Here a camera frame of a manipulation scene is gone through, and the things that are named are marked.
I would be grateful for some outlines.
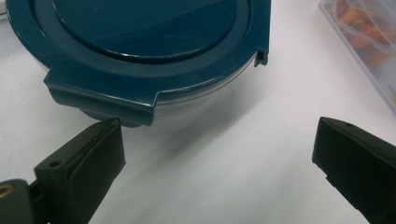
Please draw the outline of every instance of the plastic storage bin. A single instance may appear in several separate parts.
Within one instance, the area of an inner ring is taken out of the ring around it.
[[[322,0],[319,7],[396,113],[396,1]]]
[[[250,62],[267,63],[270,0],[7,0],[7,10],[57,103],[125,126],[195,111]]]

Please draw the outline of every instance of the teal plastic lid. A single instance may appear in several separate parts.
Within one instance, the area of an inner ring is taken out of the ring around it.
[[[150,125],[161,101],[266,64],[269,0],[8,0],[11,25],[62,105]]]

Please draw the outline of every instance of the orange object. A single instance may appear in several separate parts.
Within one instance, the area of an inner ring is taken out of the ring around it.
[[[358,10],[354,7],[348,7],[346,12],[339,17],[339,21],[345,23],[345,24],[350,24],[352,23],[356,18],[358,18]]]
[[[371,21],[369,15],[367,14],[367,12],[363,11],[363,10],[358,10],[358,18],[363,20],[364,22],[369,22]]]
[[[363,30],[364,26],[366,25],[366,22],[362,19],[357,18],[356,20],[354,20],[351,24],[351,26],[357,30],[357,31],[361,31]]]

